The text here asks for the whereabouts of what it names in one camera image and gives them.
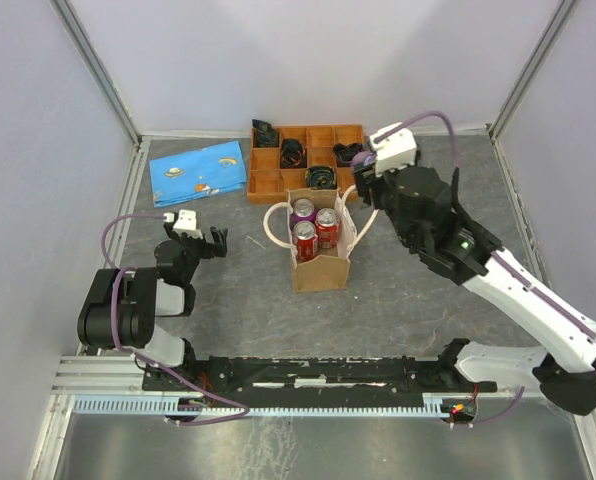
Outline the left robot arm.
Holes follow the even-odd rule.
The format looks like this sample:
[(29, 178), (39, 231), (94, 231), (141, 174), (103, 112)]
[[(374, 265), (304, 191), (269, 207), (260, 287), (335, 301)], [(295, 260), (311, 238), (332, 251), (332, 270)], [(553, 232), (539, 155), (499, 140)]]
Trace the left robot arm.
[(227, 255), (228, 231), (212, 227), (211, 240), (165, 230), (168, 239), (154, 249), (155, 265), (121, 274), (96, 272), (77, 322), (80, 342), (102, 350), (127, 349), (145, 361), (164, 365), (165, 379), (187, 390), (199, 378), (191, 343), (156, 325), (159, 317), (187, 317), (195, 306), (192, 279), (203, 260)]

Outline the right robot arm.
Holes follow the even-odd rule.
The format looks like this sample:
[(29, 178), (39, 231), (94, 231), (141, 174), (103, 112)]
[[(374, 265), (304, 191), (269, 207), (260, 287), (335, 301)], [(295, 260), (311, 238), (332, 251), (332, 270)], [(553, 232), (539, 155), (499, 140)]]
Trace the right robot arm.
[(522, 349), (454, 341), (455, 353), (436, 368), (441, 386), (459, 391), (470, 382), (495, 382), (537, 389), (575, 415), (596, 409), (596, 322), (530, 274), (467, 213), (458, 170), (450, 182), (420, 166), (379, 172), (355, 165), (352, 174), (359, 197), (387, 215), (410, 253), (497, 307), (538, 343)]

